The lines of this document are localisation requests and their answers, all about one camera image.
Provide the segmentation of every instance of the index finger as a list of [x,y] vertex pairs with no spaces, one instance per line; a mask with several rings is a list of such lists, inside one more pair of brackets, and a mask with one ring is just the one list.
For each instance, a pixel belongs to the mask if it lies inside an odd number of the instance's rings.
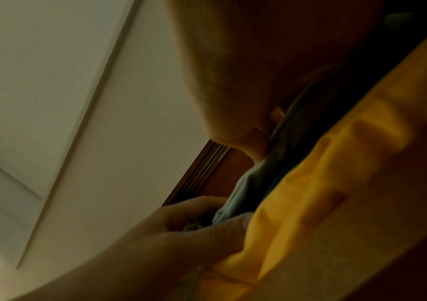
[[164,224],[169,231],[180,231],[190,221],[220,209],[226,197],[200,196],[165,207]]

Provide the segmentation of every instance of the person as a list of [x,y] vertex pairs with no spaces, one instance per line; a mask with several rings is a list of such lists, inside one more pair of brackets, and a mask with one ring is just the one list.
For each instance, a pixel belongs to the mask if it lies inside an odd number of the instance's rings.
[[[358,49],[380,23],[386,1],[163,2],[208,136],[258,163],[268,154],[262,124],[270,112]],[[14,301],[162,300],[188,272],[243,248],[249,213],[182,231],[224,202],[200,197],[159,208],[95,258]],[[277,279],[284,279],[281,269]]]

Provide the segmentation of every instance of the yellow fabric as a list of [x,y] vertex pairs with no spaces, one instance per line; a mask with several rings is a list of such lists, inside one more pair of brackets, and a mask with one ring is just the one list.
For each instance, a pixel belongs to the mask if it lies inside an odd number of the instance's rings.
[[244,250],[202,274],[202,301],[240,299],[427,125],[427,39],[316,144],[258,207]]

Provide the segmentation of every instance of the yellow cloth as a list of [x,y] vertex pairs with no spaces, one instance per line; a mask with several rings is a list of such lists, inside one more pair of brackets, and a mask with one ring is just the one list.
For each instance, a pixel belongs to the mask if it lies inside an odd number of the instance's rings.
[[254,213],[244,250],[209,267],[202,301],[238,300],[314,230],[351,192],[427,126],[427,39],[384,77]]

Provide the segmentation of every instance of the dark fabric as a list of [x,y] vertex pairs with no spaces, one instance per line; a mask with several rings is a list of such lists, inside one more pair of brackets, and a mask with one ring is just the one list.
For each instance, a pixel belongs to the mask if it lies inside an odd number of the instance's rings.
[[396,14],[387,18],[347,64],[295,101],[299,104],[288,111],[274,133],[270,154],[240,179],[213,222],[254,212],[282,176],[309,154],[319,138],[426,36],[427,14]]

